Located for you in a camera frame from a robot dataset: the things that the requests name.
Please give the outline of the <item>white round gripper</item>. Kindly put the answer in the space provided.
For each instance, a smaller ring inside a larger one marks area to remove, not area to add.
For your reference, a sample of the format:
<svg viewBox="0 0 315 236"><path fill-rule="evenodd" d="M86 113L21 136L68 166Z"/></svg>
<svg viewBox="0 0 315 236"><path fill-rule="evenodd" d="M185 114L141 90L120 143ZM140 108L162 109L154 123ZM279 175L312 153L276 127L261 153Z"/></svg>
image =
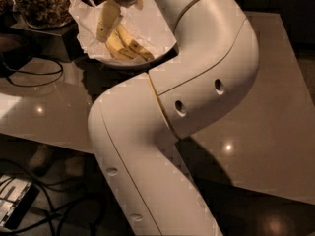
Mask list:
<svg viewBox="0 0 315 236"><path fill-rule="evenodd" d="M122 18L120 5L126 8L134 5L138 10L144 8L143 0L107 0L104 2L96 27L96 38L98 41L102 43L107 42L113 30L120 23Z"/></svg>

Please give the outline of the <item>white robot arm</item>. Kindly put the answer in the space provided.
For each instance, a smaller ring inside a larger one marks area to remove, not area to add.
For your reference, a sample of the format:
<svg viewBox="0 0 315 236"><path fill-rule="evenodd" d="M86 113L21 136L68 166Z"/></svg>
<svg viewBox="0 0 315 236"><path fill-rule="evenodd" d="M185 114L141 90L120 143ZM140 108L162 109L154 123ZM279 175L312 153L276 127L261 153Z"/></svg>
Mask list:
<svg viewBox="0 0 315 236"><path fill-rule="evenodd" d="M256 34L235 0L155 0L177 54L103 93L88 128L136 236L223 236L176 142L218 121L257 75Z"/></svg>

